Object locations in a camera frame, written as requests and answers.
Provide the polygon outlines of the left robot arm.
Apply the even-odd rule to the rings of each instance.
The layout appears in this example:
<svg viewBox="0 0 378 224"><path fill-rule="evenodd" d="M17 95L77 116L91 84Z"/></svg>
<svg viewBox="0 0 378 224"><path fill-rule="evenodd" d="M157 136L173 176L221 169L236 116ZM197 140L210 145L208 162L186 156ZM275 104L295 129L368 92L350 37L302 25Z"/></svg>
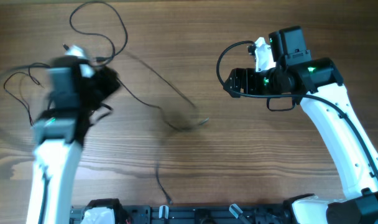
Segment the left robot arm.
<svg viewBox="0 0 378 224"><path fill-rule="evenodd" d="M66 55L52 61L51 107L33 125L35 149L27 223L68 223L76 170L91 114L120 87L107 66Z"/></svg>

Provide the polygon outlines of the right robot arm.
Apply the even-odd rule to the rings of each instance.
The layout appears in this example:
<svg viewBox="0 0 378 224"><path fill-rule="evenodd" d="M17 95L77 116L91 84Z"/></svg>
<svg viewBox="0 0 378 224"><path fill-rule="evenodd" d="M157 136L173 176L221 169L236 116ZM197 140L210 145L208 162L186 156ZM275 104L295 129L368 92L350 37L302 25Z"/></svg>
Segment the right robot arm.
<svg viewBox="0 0 378 224"><path fill-rule="evenodd" d="M247 41L252 68L235 68L223 89L233 98L289 98L320 133L336 166L343 199L305 194L284 202L286 223L378 223L378 152L359 122L344 80L328 58L312 59L299 26Z"/></svg>

